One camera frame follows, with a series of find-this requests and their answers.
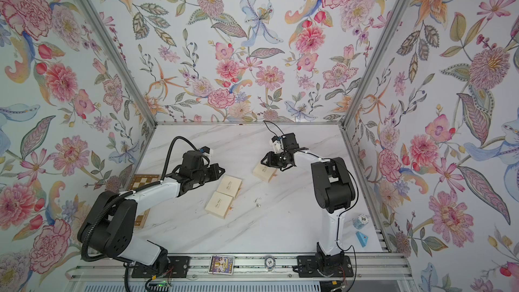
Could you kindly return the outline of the pearl earrings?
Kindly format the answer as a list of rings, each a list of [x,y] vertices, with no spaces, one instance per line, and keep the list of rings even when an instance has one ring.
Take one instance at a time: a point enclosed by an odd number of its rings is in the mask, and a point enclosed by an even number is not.
[[[255,206],[256,206],[257,208],[261,208],[260,200],[261,200],[261,198],[258,197],[258,198],[254,201],[254,204],[255,204]]]

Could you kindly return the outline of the cream drawer jewelry box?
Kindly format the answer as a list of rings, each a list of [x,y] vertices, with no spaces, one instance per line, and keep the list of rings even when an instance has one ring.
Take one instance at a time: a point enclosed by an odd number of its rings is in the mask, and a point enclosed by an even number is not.
[[[233,203],[233,197],[215,191],[205,206],[205,211],[219,218],[226,218]]]

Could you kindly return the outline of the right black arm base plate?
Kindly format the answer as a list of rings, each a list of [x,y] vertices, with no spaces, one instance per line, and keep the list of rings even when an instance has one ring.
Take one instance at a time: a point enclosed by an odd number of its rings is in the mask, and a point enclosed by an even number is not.
[[[299,275],[299,278],[354,277],[354,266],[351,264],[350,257],[343,254],[324,258],[317,255],[299,255],[296,258],[296,265],[292,269]]]

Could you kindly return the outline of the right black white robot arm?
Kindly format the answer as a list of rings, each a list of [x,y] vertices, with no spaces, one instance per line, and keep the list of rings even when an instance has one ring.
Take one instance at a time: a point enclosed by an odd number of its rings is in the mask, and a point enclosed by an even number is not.
[[[339,245],[343,234],[343,216],[357,201],[358,186],[354,183],[343,158],[321,157],[297,142],[293,133],[270,139],[272,148],[261,164],[284,172],[304,168],[312,175],[314,196],[323,210],[322,232],[317,243],[318,256],[336,256],[345,250]]]

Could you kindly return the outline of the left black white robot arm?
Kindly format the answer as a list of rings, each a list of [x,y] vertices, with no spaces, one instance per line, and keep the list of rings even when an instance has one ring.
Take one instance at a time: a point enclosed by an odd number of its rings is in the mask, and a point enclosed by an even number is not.
[[[219,164],[210,162],[205,151],[191,150],[184,153],[182,163],[171,173],[164,168],[157,181],[122,193],[100,194],[78,231],[81,259],[96,262],[112,258],[164,270],[169,263],[167,249],[134,236],[137,216],[217,181],[224,173]]]

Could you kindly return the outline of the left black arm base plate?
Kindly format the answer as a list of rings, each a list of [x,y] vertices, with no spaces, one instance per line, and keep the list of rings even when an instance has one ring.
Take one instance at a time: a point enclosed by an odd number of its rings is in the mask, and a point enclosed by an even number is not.
[[[166,278],[186,278],[189,270],[189,256],[169,255],[159,258],[153,265],[138,263],[132,270],[131,278],[151,278],[164,274]]]

